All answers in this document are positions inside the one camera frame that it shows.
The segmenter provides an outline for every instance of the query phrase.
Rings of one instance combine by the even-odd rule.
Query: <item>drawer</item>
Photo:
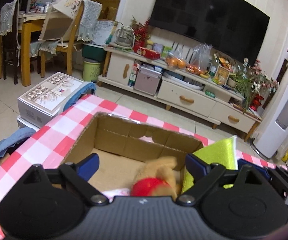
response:
[[[250,128],[255,123],[255,121],[249,118],[247,115],[241,114],[219,102],[216,103],[209,117],[226,123],[227,125],[246,133],[248,133]]]
[[[157,97],[204,116],[208,116],[216,104],[214,100],[207,98],[206,95],[194,93],[165,80],[162,81]]]
[[[106,78],[127,85],[133,64],[134,59],[112,53]]]

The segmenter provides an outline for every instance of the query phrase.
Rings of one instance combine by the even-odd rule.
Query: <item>stuffed animal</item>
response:
[[[146,162],[135,176],[131,196],[171,196],[175,201],[180,188],[173,172],[176,165],[176,158],[171,156]]]

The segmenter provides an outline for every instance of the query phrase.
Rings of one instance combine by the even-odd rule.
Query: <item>pink checkered tablecloth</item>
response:
[[[165,129],[193,135],[201,140],[204,146],[213,143],[212,140],[205,137],[130,110],[111,101],[94,95],[84,96],[74,106],[42,127],[0,166],[0,200],[32,164],[42,163],[46,169],[58,167],[96,112],[112,113]],[[272,163],[241,151],[237,151],[236,155],[238,159],[243,158],[262,167],[275,167]],[[3,233],[0,228],[0,239],[2,237]]]

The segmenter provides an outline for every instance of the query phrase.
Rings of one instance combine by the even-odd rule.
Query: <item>clear plastic bag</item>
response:
[[[182,57],[183,49],[177,48],[174,52],[169,52],[165,58],[165,62],[170,67],[178,67],[183,69],[187,66],[186,60]]]
[[[205,74],[207,68],[210,63],[210,53],[211,53],[212,45],[207,44],[199,44],[194,48],[194,59],[190,64],[192,67],[197,69],[195,74],[201,75]]]

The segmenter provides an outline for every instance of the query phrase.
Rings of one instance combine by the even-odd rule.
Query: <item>tv stand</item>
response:
[[[185,70],[169,68],[168,65],[160,59],[150,60],[134,52],[125,52],[108,46],[104,47],[104,50],[107,54],[103,73],[98,77],[99,86],[101,86],[102,83],[106,83],[151,98],[152,100],[164,103],[166,105],[166,110],[170,110],[171,107],[174,107],[205,119],[214,124],[212,127],[213,129],[222,122],[226,123],[233,128],[245,132],[247,135],[244,138],[244,141],[248,140],[254,129],[261,122],[261,118],[257,113],[255,113],[255,116],[244,114],[229,103],[231,98],[234,98],[237,101],[243,101],[244,97],[241,94],[232,90],[226,90],[212,82],[211,79],[201,78],[197,75],[188,73]],[[157,91],[154,96],[135,90],[133,87],[127,85],[130,70],[135,60],[159,66],[182,76],[189,77],[203,83],[205,87],[203,91],[194,90],[189,87],[181,86],[173,80],[163,76],[159,91]],[[205,94],[206,90],[214,93],[215,98],[207,96]],[[179,95],[184,95],[186,98],[189,98],[190,102],[181,100]]]

